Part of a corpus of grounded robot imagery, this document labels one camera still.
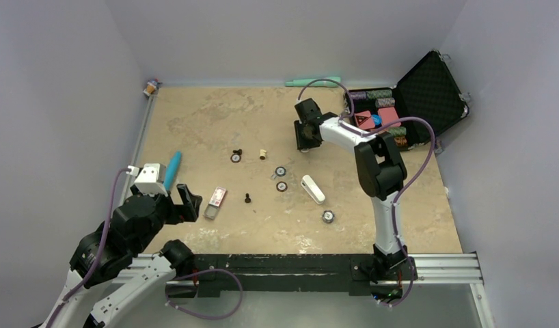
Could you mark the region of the brown poker chip left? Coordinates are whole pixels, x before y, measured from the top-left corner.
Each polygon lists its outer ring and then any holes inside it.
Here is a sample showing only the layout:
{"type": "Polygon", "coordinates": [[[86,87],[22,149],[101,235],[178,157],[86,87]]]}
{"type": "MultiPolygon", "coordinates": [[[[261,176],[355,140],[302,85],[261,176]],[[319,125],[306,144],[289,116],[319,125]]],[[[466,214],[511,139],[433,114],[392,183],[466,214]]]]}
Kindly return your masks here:
{"type": "Polygon", "coordinates": [[[231,160],[233,163],[239,163],[239,162],[241,161],[241,155],[240,155],[240,154],[233,154],[233,155],[230,157],[230,160],[231,160]]]}

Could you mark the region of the mint green microphone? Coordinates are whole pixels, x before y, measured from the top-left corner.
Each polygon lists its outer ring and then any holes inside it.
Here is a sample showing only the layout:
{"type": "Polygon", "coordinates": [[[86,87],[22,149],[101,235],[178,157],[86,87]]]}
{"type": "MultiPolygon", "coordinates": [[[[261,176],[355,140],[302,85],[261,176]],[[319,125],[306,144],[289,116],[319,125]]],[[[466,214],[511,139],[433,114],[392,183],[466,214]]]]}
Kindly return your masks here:
{"type": "Polygon", "coordinates": [[[323,77],[311,79],[293,79],[284,83],[285,87],[339,87],[341,83],[340,77],[323,77]]]}

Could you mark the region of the black poker chip case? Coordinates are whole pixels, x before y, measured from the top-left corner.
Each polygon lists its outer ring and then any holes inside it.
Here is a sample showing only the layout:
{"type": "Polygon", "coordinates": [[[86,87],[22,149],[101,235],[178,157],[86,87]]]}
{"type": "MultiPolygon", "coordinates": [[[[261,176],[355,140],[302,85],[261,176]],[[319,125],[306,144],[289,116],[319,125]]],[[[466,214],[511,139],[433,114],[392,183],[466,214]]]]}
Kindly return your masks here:
{"type": "Polygon", "coordinates": [[[426,120],[435,136],[440,136],[469,115],[464,93],[447,66],[449,59],[433,49],[394,86],[351,90],[343,96],[344,121],[373,131],[380,124],[368,126],[362,115],[377,115],[382,123],[411,116],[426,120]]]}

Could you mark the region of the light blue white stapler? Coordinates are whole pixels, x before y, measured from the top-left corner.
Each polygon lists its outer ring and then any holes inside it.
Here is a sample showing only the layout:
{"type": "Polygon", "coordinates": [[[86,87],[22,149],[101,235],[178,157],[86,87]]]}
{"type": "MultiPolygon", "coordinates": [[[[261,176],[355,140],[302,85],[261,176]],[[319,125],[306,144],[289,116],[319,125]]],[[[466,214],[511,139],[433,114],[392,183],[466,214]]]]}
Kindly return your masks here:
{"type": "Polygon", "coordinates": [[[300,185],[316,204],[321,205],[325,202],[325,194],[310,175],[304,175],[300,185]]]}

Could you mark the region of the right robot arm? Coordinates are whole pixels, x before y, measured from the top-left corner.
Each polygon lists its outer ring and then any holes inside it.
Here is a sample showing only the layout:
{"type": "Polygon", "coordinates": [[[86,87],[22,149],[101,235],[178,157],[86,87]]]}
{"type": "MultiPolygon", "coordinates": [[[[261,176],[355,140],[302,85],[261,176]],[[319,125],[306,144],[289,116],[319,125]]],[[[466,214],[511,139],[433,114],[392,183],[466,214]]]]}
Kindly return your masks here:
{"type": "Polygon", "coordinates": [[[298,150],[329,142],[354,155],[359,184],[374,209],[376,237],[372,270],[383,278],[393,276],[407,260],[396,212],[407,170],[394,138],[389,133],[371,135],[332,112],[322,113],[311,98],[299,101],[295,110],[298,150]]]}

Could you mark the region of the blue marker pen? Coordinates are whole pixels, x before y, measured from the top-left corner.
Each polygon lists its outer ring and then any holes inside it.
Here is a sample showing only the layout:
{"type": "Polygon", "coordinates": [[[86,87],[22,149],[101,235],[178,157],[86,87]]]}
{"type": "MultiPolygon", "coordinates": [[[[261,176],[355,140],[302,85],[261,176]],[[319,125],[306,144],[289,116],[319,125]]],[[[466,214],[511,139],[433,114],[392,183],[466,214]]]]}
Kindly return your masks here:
{"type": "Polygon", "coordinates": [[[170,189],[173,186],[173,183],[176,179],[176,175],[178,172],[178,168],[180,166],[180,162],[181,162],[181,158],[182,158],[182,152],[181,151],[176,151],[174,153],[174,155],[172,156],[172,158],[170,159],[168,165],[167,165],[167,169],[166,169],[166,173],[165,173],[165,179],[164,179],[164,187],[167,191],[170,191],[170,189]]]}

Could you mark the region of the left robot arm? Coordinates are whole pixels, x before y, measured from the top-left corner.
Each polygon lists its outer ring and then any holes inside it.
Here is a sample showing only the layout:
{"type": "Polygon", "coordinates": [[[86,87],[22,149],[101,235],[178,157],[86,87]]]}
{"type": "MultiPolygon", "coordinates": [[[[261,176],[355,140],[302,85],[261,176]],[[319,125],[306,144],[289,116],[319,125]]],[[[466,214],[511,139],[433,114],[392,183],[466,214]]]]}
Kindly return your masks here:
{"type": "Polygon", "coordinates": [[[169,194],[147,195],[131,187],[133,195],[79,242],[70,259],[70,287],[63,291],[43,327],[60,322],[62,311],[70,308],[70,299],[79,292],[93,293],[96,286],[116,278],[164,226],[197,220],[203,198],[192,194],[186,184],[178,184],[176,190],[182,204],[173,203],[169,194]]]}

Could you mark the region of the small orange toy figure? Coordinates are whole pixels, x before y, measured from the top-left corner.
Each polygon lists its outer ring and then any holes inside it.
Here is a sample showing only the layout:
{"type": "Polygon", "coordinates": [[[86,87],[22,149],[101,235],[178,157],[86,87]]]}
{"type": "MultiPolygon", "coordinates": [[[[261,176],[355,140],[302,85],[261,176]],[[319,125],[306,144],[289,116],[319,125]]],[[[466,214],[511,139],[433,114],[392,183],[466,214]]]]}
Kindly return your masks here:
{"type": "Polygon", "coordinates": [[[151,79],[147,81],[143,93],[147,97],[151,97],[161,86],[161,82],[158,79],[151,79]]]}

